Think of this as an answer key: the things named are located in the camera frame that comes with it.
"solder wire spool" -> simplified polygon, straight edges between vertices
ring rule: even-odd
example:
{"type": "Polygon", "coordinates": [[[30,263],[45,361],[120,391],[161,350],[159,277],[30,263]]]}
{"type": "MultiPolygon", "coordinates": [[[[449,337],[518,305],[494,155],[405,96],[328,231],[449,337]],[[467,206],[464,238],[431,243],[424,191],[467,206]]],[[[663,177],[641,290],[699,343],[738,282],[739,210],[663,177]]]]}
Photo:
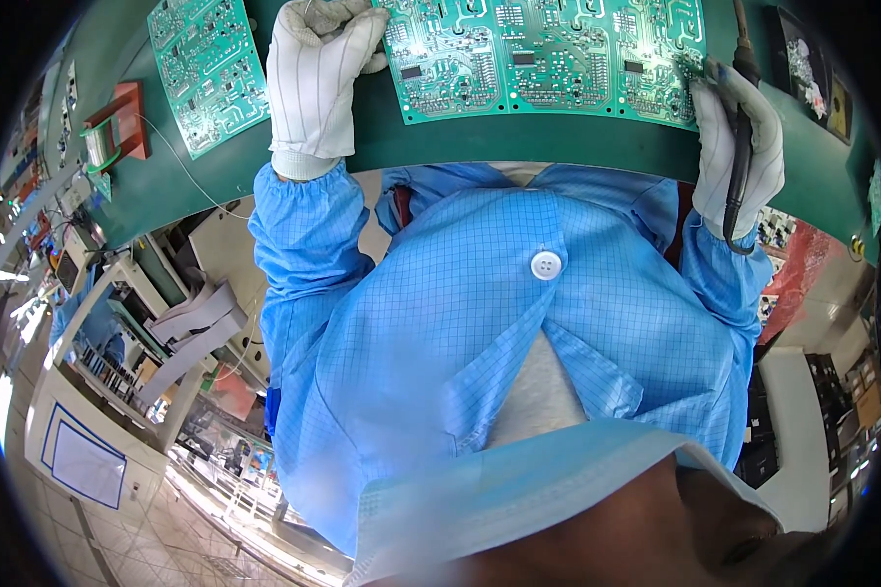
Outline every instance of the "solder wire spool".
{"type": "Polygon", "coordinates": [[[85,139],[88,149],[88,173],[97,174],[107,169],[121,155],[121,147],[115,147],[115,128],[112,120],[116,114],[108,116],[90,129],[83,129],[80,135],[85,139]]]}

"cardboard box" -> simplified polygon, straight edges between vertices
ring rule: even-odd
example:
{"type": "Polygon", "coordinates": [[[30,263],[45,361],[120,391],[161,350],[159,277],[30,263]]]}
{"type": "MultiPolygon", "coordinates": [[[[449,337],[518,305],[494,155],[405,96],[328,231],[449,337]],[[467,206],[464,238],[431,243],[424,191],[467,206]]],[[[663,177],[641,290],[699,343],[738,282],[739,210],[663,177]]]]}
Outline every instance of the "cardboard box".
{"type": "Polygon", "coordinates": [[[858,424],[866,430],[870,430],[881,418],[881,383],[875,382],[855,402],[855,410],[858,413],[858,424]]]}
{"type": "MultiPolygon", "coordinates": [[[[153,373],[158,369],[160,367],[151,358],[145,357],[141,366],[137,369],[137,380],[141,383],[149,382],[150,378],[153,377],[153,373]]],[[[170,387],[166,388],[166,391],[163,392],[160,398],[166,400],[167,403],[173,403],[173,398],[176,397],[176,392],[178,391],[179,386],[176,383],[172,383],[170,387]]]]}

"electronic component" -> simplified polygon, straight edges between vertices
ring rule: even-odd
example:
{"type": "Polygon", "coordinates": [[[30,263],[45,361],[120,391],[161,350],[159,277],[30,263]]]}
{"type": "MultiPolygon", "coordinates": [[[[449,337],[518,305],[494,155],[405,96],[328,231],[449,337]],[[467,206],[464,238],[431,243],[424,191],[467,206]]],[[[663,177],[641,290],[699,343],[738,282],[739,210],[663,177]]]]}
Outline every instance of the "electronic component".
{"type": "Polygon", "coordinates": [[[696,130],[699,0],[373,0],[406,124],[587,113],[696,130]]]}
{"type": "Polygon", "coordinates": [[[163,89],[190,158],[270,118],[242,0],[163,2],[147,17],[163,89]]]}

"red plastic sheet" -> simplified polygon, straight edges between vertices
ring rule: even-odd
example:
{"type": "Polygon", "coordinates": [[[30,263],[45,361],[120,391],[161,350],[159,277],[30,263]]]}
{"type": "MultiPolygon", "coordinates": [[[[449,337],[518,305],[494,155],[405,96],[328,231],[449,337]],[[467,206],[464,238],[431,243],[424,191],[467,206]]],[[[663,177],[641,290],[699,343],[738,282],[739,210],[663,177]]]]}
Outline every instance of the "red plastic sheet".
{"type": "Polygon", "coordinates": [[[829,259],[845,254],[839,241],[802,220],[797,220],[796,232],[790,235],[786,250],[764,247],[764,251],[786,259],[787,263],[763,291],[764,295],[777,296],[777,307],[766,321],[759,344],[767,343],[781,330],[805,317],[800,307],[806,293],[822,275],[829,259]]]}

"worker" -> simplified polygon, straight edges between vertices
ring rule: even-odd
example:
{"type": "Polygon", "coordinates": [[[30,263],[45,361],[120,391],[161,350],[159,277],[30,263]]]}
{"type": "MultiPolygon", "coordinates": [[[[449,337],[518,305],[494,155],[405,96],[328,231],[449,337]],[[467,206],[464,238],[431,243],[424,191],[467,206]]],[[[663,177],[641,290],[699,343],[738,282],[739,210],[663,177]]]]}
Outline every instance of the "worker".
{"type": "MultiPolygon", "coordinates": [[[[88,269],[88,275],[85,278],[85,285],[82,290],[75,295],[69,296],[68,299],[59,304],[52,313],[52,326],[48,332],[48,346],[53,349],[62,338],[62,334],[75,317],[75,312],[85,298],[88,292],[94,287],[94,284],[101,277],[101,271],[98,265],[94,264],[88,269]]],[[[66,360],[73,361],[76,354],[91,346],[101,356],[106,358],[113,366],[118,366],[124,361],[124,339],[122,337],[121,327],[115,320],[115,313],[108,305],[106,300],[111,297],[115,291],[114,284],[108,284],[101,297],[92,307],[88,317],[82,322],[82,326],[75,334],[72,341],[72,348],[67,352],[66,360]]]]}
{"type": "Polygon", "coordinates": [[[828,541],[783,534],[730,473],[771,267],[722,239],[719,94],[754,131],[741,246],[784,185],[765,98],[711,60],[714,84],[692,83],[702,151],[678,270],[662,257],[674,181],[528,163],[384,171],[376,266],[344,158],[387,19],[367,0],[283,5],[249,221],[274,466],[356,559],[347,585],[714,585],[817,557],[828,541]]]}

